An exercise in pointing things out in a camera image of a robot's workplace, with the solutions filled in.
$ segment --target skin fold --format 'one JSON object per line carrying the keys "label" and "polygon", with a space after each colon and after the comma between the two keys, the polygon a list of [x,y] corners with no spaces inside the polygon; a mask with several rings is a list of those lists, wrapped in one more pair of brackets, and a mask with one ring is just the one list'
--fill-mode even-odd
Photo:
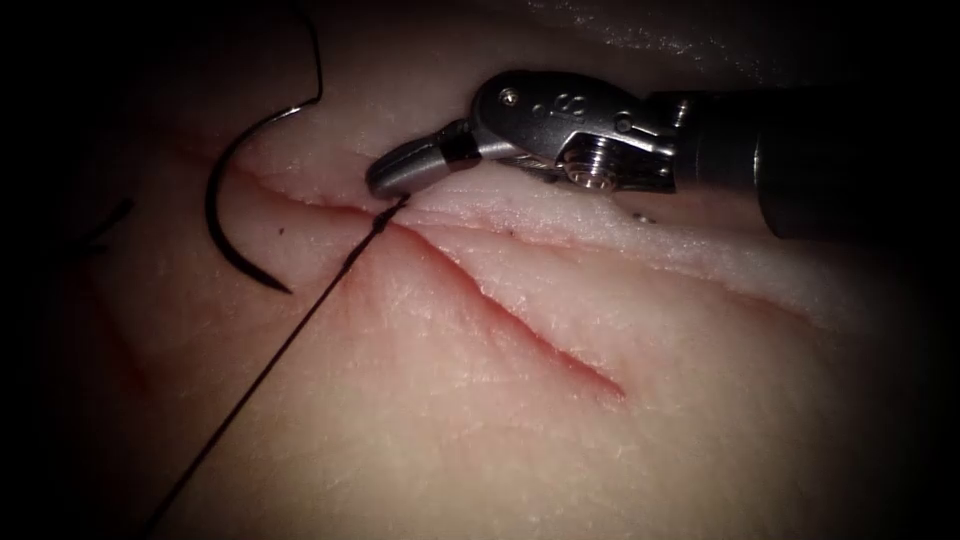
{"label": "skin fold", "polygon": [[[860,67],[803,13],[745,5],[306,11],[323,100],[250,140],[220,197],[227,236],[293,295],[223,260],[202,208],[223,147],[315,91],[296,19],[184,24],[85,127],[61,237],[136,206],[107,253],[36,276],[37,459],[70,530],[137,529],[388,206],[366,167],[464,116],[490,76],[642,95]],[[931,459],[922,292],[895,254],[646,225],[485,163],[373,241],[155,537],[894,535]]]}

